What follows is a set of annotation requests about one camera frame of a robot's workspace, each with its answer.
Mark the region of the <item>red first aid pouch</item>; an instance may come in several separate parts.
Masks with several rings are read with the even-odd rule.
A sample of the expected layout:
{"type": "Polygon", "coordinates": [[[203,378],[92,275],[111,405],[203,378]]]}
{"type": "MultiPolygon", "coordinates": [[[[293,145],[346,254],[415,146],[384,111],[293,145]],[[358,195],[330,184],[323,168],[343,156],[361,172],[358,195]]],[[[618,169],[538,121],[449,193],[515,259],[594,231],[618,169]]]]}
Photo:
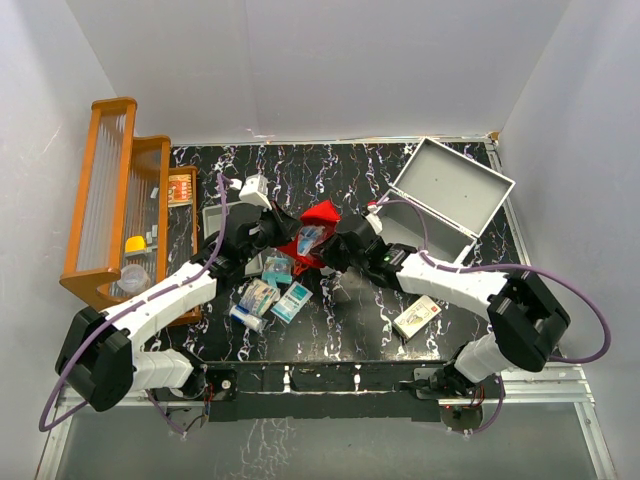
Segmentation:
{"type": "Polygon", "coordinates": [[[302,227],[295,238],[277,250],[307,267],[324,268],[325,263],[312,250],[334,233],[340,220],[341,216],[330,200],[312,206],[300,216],[302,227]]]}

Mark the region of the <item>clear packet with blue print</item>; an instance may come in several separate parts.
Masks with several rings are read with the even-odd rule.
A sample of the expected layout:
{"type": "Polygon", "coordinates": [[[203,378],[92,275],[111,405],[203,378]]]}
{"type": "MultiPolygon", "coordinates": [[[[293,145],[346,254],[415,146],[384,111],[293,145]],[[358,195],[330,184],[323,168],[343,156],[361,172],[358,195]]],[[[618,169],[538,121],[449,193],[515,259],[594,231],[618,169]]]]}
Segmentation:
{"type": "Polygon", "coordinates": [[[320,245],[325,239],[325,227],[322,225],[305,225],[298,233],[296,240],[296,252],[298,256],[305,257],[313,248],[320,245]]]}

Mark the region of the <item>bandage packets stack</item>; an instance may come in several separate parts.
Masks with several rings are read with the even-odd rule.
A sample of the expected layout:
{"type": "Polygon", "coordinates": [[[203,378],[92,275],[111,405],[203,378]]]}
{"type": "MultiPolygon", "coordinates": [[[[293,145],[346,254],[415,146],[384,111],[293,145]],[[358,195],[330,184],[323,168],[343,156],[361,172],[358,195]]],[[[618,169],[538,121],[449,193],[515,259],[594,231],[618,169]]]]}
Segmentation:
{"type": "Polygon", "coordinates": [[[260,279],[254,279],[244,290],[239,306],[257,317],[263,317],[280,299],[280,290],[260,279]]]}

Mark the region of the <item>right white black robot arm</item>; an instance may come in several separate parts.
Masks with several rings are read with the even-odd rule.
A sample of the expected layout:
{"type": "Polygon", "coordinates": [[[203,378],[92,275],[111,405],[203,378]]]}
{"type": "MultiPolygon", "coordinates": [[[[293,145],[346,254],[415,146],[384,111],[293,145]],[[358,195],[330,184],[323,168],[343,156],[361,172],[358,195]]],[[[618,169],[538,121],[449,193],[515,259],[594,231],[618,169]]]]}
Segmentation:
{"type": "Polygon", "coordinates": [[[415,381],[418,390],[466,397],[506,369],[539,372],[570,325],[537,273],[506,265],[465,273],[413,246],[386,242],[363,216],[343,218],[312,253],[334,270],[354,268],[378,287],[439,299],[489,323],[490,333],[460,346],[442,368],[415,381]]]}

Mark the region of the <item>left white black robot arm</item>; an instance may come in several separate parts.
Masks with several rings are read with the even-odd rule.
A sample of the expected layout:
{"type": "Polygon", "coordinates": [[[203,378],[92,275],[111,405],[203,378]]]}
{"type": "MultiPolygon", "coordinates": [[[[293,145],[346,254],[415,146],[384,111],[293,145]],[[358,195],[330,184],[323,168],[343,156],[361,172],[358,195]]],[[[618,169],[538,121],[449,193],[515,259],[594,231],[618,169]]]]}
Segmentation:
{"type": "Polygon", "coordinates": [[[247,263],[267,248],[290,243],[300,226],[277,204],[233,205],[220,230],[174,274],[121,304],[79,311],[56,372],[97,412],[142,390],[168,388],[186,399],[197,398],[207,383],[202,360],[173,348],[151,352],[146,342],[229,290],[243,277],[247,263]]]}

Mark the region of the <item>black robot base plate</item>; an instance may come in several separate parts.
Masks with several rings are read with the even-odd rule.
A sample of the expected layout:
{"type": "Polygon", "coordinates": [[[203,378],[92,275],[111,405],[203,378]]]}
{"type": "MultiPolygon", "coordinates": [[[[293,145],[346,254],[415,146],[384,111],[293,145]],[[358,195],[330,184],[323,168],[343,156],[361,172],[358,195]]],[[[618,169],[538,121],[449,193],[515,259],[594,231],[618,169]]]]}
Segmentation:
{"type": "Polygon", "coordinates": [[[256,419],[407,418],[438,422],[441,408],[499,398],[494,377],[464,394],[438,391],[443,361],[216,361],[207,364],[212,422],[256,419]]]}

